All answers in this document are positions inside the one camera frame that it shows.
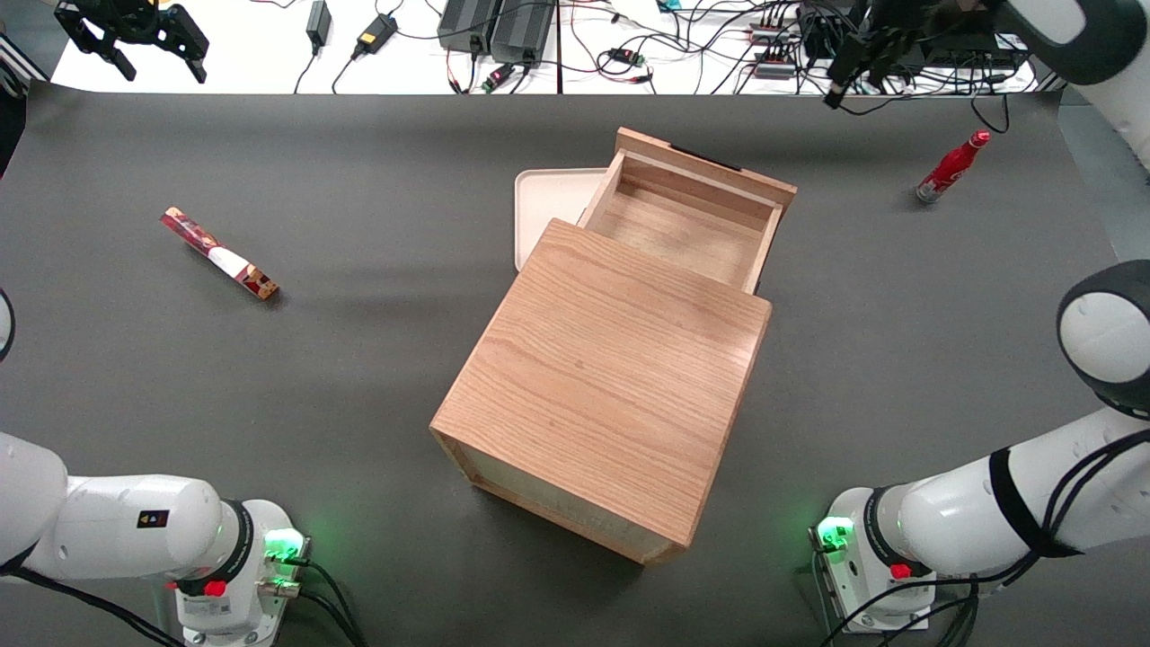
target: red button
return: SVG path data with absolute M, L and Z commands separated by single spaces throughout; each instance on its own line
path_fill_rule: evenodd
M 220 598 L 228 590 L 228 583 L 223 580 L 212 580 L 204 585 L 204 595 L 208 598 Z

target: wooden crate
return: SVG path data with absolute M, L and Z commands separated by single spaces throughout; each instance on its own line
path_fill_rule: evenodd
M 698 526 L 770 303 L 795 188 L 621 130 L 578 225 L 552 221 L 431 431 L 476 486 L 636 562 Z

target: white tray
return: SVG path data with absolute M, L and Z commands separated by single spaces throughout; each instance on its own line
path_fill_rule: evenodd
M 515 178 L 515 269 L 539 241 L 552 217 L 572 224 L 595 195 L 606 168 L 540 168 Z

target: warning label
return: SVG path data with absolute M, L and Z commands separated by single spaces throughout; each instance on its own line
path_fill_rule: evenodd
M 1013 33 L 996 33 L 995 41 L 998 44 L 999 49 L 1014 49 L 1017 52 L 1026 52 L 1026 43 Z
M 194 617 L 227 616 L 231 613 L 231 600 L 223 598 L 184 598 L 184 613 Z

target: white table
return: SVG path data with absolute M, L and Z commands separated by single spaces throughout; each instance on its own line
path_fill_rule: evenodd
M 642 0 L 627 0 L 631 7 Z M 440 9 L 444 0 L 427 0 Z M 378 0 L 381 11 L 394 10 L 394 17 L 402 33 L 432 37 L 439 16 L 424 0 L 404 0 L 394 10 L 398 0 Z M 693 0 L 684 2 L 692 7 Z M 291 93 L 296 79 L 310 59 L 310 46 L 304 28 L 310 10 L 309 0 L 296 0 L 286 9 L 277 8 L 267 2 L 251 0 L 183 0 L 181 2 L 210 40 L 205 68 L 208 71 L 207 83 L 200 85 L 192 78 L 183 61 L 162 52 L 156 47 L 144 45 L 124 45 L 120 47 L 136 66 L 138 75 L 135 82 L 125 80 L 110 64 L 105 63 L 94 54 L 83 54 L 75 45 L 68 44 L 60 64 L 52 77 L 54 83 L 80 90 L 98 92 L 161 92 L 161 93 Z M 376 15 L 376 6 L 370 0 L 328 0 L 331 11 L 331 33 L 328 46 L 312 64 L 300 83 L 300 93 L 331 92 L 331 82 L 347 62 L 355 38 Z M 718 9 L 745 9 L 753 2 L 743 0 L 699 0 L 700 10 L 714 7 Z M 573 68 L 590 70 L 595 67 L 592 59 L 583 49 L 574 34 L 586 44 L 592 54 L 598 54 L 610 47 L 618 47 L 628 38 L 650 33 L 650 30 L 638 26 L 635 22 L 623 18 L 612 23 L 614 10 L 628 11 L 638 16 L 637 21 L 645 26 L 668 33 L 675 32 L 675 21 L 668 14 L 659 14 L 649 6 L 639 3 L 638 8 L 623 8 L 623 0 L 616 0 L 616 8 L 607 2 L 574 3 L 573 0 L 561 0 L 558 9 L 562 20 L 562 61 Z M 796 14 L 796 6 L 787 9 L 787 21 Z M 687 14 L 680 14 L 681 21 Z M 690 39 L 693 44 L 707 43 L 720 31 L 722 24 L 733 17 L 729 13 L 712 13 L 699 20 L 691 28 Z M 745 29 L 752 16 L 735 20 L 727 30 Z M 750 61 L 753 53 L 761 51 L 754 47 L 747 51 L 749 34 L 742 32 L 724 32 L 716 39 L 714 46 L 703 54 L 684 54 L 657 41 L 649 41 L 642 53 L 654 72 L 654 88 L 660 94 L 731 93 L 743 85 L 745 74 L 730 74 L 735 61 L 729 59 L 745 56 Z M 557 39 L 554 28 L 547 40 L 545 59 L 557 59 Z M 416 40 L 394 36 L 375 55 L 365 56 L 347 69 L 337 86 L 340 94 L 451 94 L 446 77 L 446 53 L 436 39 Z M 805 53 L 799 51 L 799 62 L 805 64 Z M 455 77 L 466 84 L 470 70 L 469 56 L 455 53 L 451 56 Z M 819 61 L 826 66 L 829 61 Z M 476 71 L 476 87 L 499 63 L 490 57 L 481 57 Z M 635 69 L 635 75 L 644 74 L 644 69 Z M 928 68 L 937 77 L 954 76 L 952 68 Z M 814 70 L 814 74 L 825 72 Z M 980 72 L 973 72 L 975 77 Z M 971 78 L 969 70 L 959 70 L 958 77 Z M 507 93 L 508 85 L 497 90 Z M 998 92 L 1018 92 L 1032 86 L 1034 70 L 1027 64 L 1007 82 L 997 86 Z M 942 88 L 936 80 L 919 79 L 913 91 L 928 93 L 953 91 Z M 967 86 L 960 85 L 963 92 Z M 806 80 L 799 84 L 790 80 L 750 79 L 743 85 L 744 94 L 793 94 L 798 90 L 803 94 L 821 94 L 826 84 L 818 80 Z M 516 93 L 553 94 L 557 92 L 557 66 L 543 64 L 532 70 Z M 642 94 L 651 93 L 650 84 L 626 84 L 612 82 L 598 74 L 583 74 L 567 69 L 564 71 L 564 92 L 569 94 Z

